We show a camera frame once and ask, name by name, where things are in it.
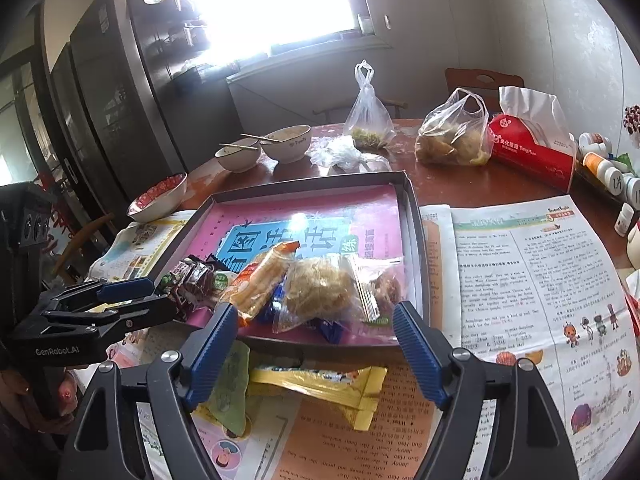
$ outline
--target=blue gripper pad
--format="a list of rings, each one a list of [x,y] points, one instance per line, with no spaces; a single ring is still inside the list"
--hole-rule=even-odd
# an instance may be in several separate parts
[[[394,332],[404,358],[409,363],[415,380],[420,386],[422,396],[427,400],[432,400],[439,409],[444,410],[449,402],[449,395],[444,391],[442,384],[442,367],[427,345],[427,340],[418,326],[417,320],[414,319],[414,317],[419,317],[419,314],[412,306],[413,312],[410,312],[406,307],[407,303],[403,301],[397,304],[394,309]]]
[[[106,283],[96,292],[95,297],[103,303],[119,303],[146,298],[154,293],[155,288],[154,282],[149,278],[137,278],[124,282]]]
[[[198,404],[209,399],[220,368],[231,350],[236,335],[238,335],[238,311],[228,307],[222,313],[216,328],[191,366],[191,384],[184,396],[184,403],[190,412],[195,410]]]

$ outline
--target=tissue package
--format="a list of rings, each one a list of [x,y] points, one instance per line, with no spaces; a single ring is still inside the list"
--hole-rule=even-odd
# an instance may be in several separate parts
[[[504,112],[489,123],[493,158],[563,192],[568,192],[575,165],[575,141],[558,98],[528,88],[501,87]]]

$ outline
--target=bright window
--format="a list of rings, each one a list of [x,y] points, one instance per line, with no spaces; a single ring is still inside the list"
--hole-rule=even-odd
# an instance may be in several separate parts
[[[349,0],[193,0],[208,27],[215,64],[271,55],[274,45],[358,26]]]

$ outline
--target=red tissue package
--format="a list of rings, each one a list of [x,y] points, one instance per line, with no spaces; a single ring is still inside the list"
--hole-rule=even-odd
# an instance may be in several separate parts
[[[541,182],[568,192],[574,174],[574,157],[540,146],[524,123],[512,116],[498,115],[489,123],[494,134],[492,157],[517,167]]]

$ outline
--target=window sill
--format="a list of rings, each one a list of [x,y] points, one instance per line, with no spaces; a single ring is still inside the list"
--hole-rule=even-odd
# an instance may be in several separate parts
[[[315,45],[304,46],[289,52],[283,52],[276,56],[268,57],[260,61],[256,61],[251,65],[244,67],[240,72],[235,73],[226,78],[230,83],[240,81],[245,77],[249,77],[265,70],[271,70],[277,66],[290,64],[302,59],[316,56],[327,56],[335,52],[350,52],[352,50],[369,50],[372,48],[391,48],[388,43],[382,41],[377,36],[363,36],[361,38],[352,38],[350,40],[327,41],[326,43],[318,43]]]

